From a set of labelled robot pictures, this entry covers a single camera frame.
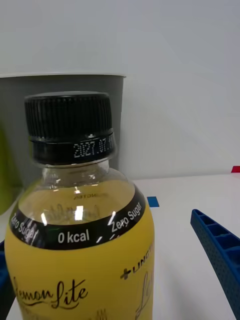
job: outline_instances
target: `bottle label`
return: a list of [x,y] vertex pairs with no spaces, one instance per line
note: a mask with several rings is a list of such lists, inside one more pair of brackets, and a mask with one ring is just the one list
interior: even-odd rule
[[23,320],[152,320],[154,225],[137,188],[107,218],[44,221],[17,211],[7,228],[7,267]]
[[[24,243],[48,250],[74,250],[101,245],[119,238],[142,218],[146,207],[143,194],[135,186],[132,200],[112,215],[74,225],[48,224],[44,213],[42,222],[26,217],[19,209],[9,221],[12,233]],[[83,218],[82,205],[77,206],[75,220]]]

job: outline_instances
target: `bottle cap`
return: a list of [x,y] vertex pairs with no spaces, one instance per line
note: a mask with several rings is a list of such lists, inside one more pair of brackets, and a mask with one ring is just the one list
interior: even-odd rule
[[116,149],[110,99],[91,91],[50,92],[25,98],[32,156],[45,165],[109,158]]

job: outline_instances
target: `bottle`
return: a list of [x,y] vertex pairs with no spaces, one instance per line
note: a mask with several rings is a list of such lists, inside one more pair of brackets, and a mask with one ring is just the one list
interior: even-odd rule
[[25,99],[42,179],[21,197],[5,238],[24,320],[152,320],[154,224],[139,189],[109,168],[109,96]]

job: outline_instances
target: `white table surface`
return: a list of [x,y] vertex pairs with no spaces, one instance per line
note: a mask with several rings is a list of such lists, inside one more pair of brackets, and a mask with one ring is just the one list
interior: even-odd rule
[[[153,320],[235,320],[217,276],[190,225],[199,209],[240,237],[240,174],[135,181],[156,196]],[[5,217],[0,218],[0,226]],[[5,226],[0,227],[0,236]],[[17,302],[7,320],[20,320]]]

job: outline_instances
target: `gray container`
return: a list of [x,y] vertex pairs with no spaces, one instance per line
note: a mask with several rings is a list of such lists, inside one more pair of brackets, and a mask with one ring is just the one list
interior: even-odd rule
[[[108,93],[111,101],[112,126],[119,147],[123,82],[122,75],[101,74],[27,75],[0,78],[0,119],[24,187],[39,178],[41,174],[41,170],[30,158],[24,97],[58,91]],[[118,154],[110,161],[110,166],[118,169]]]

